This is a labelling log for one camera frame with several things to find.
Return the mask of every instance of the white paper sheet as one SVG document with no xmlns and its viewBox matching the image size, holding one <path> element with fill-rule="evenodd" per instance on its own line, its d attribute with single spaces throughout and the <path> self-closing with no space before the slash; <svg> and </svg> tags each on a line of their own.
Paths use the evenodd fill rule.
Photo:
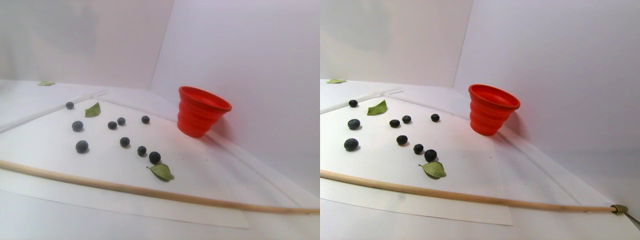
<svg viewBox="0 0 640 240">
<path fill-rule="evenodd" d="M 367 108 L 386 100 L 388 111 L 367 116 Z M 432 122 L 433 113 L 440 122 Z M 409 115 L 412 122 L 402 123 Z M 347 122 L 359 119 L 361 128 L 350 130 Z M 401 121 L 391 128 L 389 121 Z M 502 181 L 495 162 L 495 144 L 491 138 L 475 133 L 468 121 L 450 114 L 389 98 L 376 98 L 359 103 L 357 108 L 342 108 L 322 114 L 321 169 L 355 177 L 431 188 L 457 193 L 503 197 Z M 408 143 L 399 146 L 396 137 L 405 135 Z M 355 138 L 360 148 L 344 150 L 344 141 Z M 418 164 L 427 163 L 424 154 L 413 153 L 413 146 L 434 149 L 447 176 L 429 178 Z M 437 218 L 511 225 L 509 208 L 408 195 L 353 186 L 323 179 L 320 197 L 345 204 L 403 212 Z"/>
<path fill-rule="evenodd" d="M 148 114 L 108 102 L 100 102 L 99 116 L 85 118 L 84 109 L 96 102 L 86 100 L 76 104 L 73 110 L 62 109 L 0 134 L 0 159 L 91 179 L 234 201 L 225 180 L 216 174 L 223 171 L 223 167 L 204 145 L 203 141 L 207 140 L 186 136 L 174 122 L 152 115 L 149 115 L 150 124 L 145 125 L 140 118 Z M 107 123 L 116 122 L 118 117 L 124 117 L 126 125 L 118 126 L 117 130 L 108 129 Z M 72 131 L 71 124 L 76 120 L 84 123 L 84 131 Z M 120 146 L 122 137 L 131 140 L 130 147 Z M 79 140 L 89 143 L 87 153 L 76 152 Z M 157 179 L 146 168 L 152 166 L 148 157 L 137 155 L 139 146 L 145 146 L 147 154 L 159 152 L 175 180 Z M 0 189 L 96 209 L 248 228 L 242 211 L 238 210 L 117 193 L 5 170 L 0 171 Z"/>
</svg>

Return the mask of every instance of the white plastic rod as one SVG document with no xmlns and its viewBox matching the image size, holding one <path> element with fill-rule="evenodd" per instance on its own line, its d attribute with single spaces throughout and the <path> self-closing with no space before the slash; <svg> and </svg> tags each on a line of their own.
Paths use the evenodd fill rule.
<svg viewBox="0 0 640 240">
<path fill-rule="evenodd" d="M 382 95 L 384 95 L 386 93 L 398 93 L 398 92 L 401 92 L 401 91 L 402 91 L 402 88 L 393 88 L 393 89 L 389 89 L 389 90 L 384 90 L 382 92 L 375 92 L 375 93 L 372 93 L 372 94 L 364 95 L 362 97 L 355 98 L 354 100 L 356 100 L 358 102 L 362 102 L 362 101 L 365 101 L 365 100 L 369 100 L 369 99 L 373 99 L 373 98 L 376 98 L 376 97 L 380 97 L 380 96 L 382 96 Z M 324 113 L 331 112 L 333 110 L 344 108 L 344 107 L 346 107 L 348 105 L 349 105 L 348 102 L 343 102 L 343 103 L 340 103 L 340 104 L 336 104 L 336 105 L 330 106 L 328 108 L 323 108 L 323 109 L 320 110 L 320 114 L 324 114 Z"/>
<path fill-rule="evenodd" d="M 90 98 L 92 98 L 94 96 L 101 95 L 101 94 L 106 93 L 106 92 L 107 92 L 107 90 L 102 90 L 102 91 L 98 91 L 98 92 L 91 93 L 91 94 L 85 94 L 82 97 L 79 97 L 79 98 L 76 98 L 74 100 L 71 100 L 70 102 L 73 102 L 75 104 L 75 103 L 82 102 L 84 100 L 90 99 Z M 39 118 L 41 116 L 48 115 L 49 113 L 53 113 L 53 112 L 55 112 L 57 110 L 63 109 L 63 108 L 65 108 L 65 105 L 66 105 L 66 102 L 64 104 L 55 105 L 54 107 L 51 107 L 51 108 L 46 109 L 44 111 L 41 111 L 39 113 L 34 113 L 32 115 L 25 116 L 25 117 L 20 118 L 20 119 L 18 119 L 16 121 L 10 122 L 10 123 L 0 127 L 0 133 L 3 133 L 3 132 L 5 132 L 5 131 L 7 131 L 9 129 L 13 129 L 14 127 L 18 127 L 18 126 L 20 126 L 22 124 L 28 123 L 28 122 L 30 122 L 30 121 L 32 121 L 32 120 L 34 120 L 36 118 Z"/>
</svg>

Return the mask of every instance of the white wall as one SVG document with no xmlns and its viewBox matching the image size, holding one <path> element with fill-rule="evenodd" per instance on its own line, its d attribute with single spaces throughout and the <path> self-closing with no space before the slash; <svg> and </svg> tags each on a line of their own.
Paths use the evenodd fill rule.
<svg viewBox="0 0 640 240">
<path fill-rule="evenodd" d="M 640 216 L 640 1 L 475 0 L 455 89 L 502 88 L 507 126 Z"/>
<path fill-rule="evenodd" d="M 213 129 L 319 195 L 316 0 L 176 1 L 152 91 L 202 88 L 233 109 Z"/>
<path fill-rule="evenodd" d="M 322 0 L 321 77 L 453 86 L 472 0 Z"/>
<path fill-rule="evenodd" d="M 150 88 L 173 0 L 0 2 L 0 79 Z"/>
</svg>

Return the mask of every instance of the cup rim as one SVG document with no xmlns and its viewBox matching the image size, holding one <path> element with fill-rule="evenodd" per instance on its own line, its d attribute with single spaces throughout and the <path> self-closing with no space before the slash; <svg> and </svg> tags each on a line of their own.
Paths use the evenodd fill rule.
<svg viewBox="0 0 640 240">
<path fill-rule="evenodd" d="M 477 93 L 477 89 L 476 88 L 479 88 L 479 87 L 481 87 L 481 88 L 489 88 L 489 89 L 495 90 L 496 92 L 499 92 L 500 95 L 502 95 L 502 97 L 504 97 L 505 99 L 513 99 L 513 100 L 515 100 L 516 104 L 508 104 L 508 105 L 507 104 L 500 104 L 500 103 L 494 102 L 492 100 L 486 99 L 486 98 L 480 96 L 480 94 Z M 492 106 L 498 106 L 498 107 L 501 107 L 501 108 L 504 108 L 504 109 L 513 109 L 513 110 L 516 110 L 516 109 L 520 108 L 520 100 L 518 100 L 518 98 L 516 98 L 512 94 L 510 94 L 510 93 L 508 93 L 508 92 L 506 92 L 504 90 L 501 90 L 500 88 L 496 88 L 496 87 L 485 85 L 485 84 L 472 84 L 472 85 L 469 86 L 468 90 L 469 90 L 469 93 L 471 94 L 472 99 L 479 100 L 480 102 L 482 102 L 482 104 L 489 104 L 489 105 L 492 105 Z"/>
<path fill-rule="evenodd" d="M 192 104 L 196 104 L 204 108 L 213 108 L 215 110 L 226 111 L 226 112 L 231 111 L 231 108 L 232 108 L 231 103 L 227 102 L 225 99 L 213 93 L 207 92 L 199 88 L 194 88 L 192 86 L 181 86 L 180 88 L 178 88 L 178 91 L 180 92 L 181 100 L 186 100 Z M 212 105 L 212 104 L 203 102 L 200 99 L 197 99 L 196 97 L 191 96 L 191 94 L 188 93 L 187 91 L 195 91 L 197 93 L 203 94 L 207 98 L 215 99 L 216 101 L 222 102 L 226 106 L 217 106 L 217 105 Z"/>
</svg>

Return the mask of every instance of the white table surface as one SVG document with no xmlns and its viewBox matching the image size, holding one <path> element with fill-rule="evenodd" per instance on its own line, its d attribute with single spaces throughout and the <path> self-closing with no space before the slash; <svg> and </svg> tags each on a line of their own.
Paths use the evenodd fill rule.
<svg viewBox="0 0 640 240">
<path fill-rule="evenodd" d="M 467 95 L 451 88 L 321 80 L 321 109 L 359 96 L 402 87 L 399 97 L 468 115 Z M 575 205 L 528 159 L 499 162 L 506 198 Z M 513 226 L 402 214 L 321 200 L 321 239 L 640 239 L 624 215 L 549 212 L 511 207 Z"/>
<path fill-rule="evenodd" d="M 101 96 L 175 118 L 177 106 L 148 90 L 0 80 L 0 125 L 80 97 Z M 286 196 L 237 159 L 224 159 L 229 190 L 239 202 L 295 207 Z M 319 216 L 244 212 L 250 228 L 186 223 L 103 211 L 0 191 L 0 239 L 317 239 Z"/>
</svg>

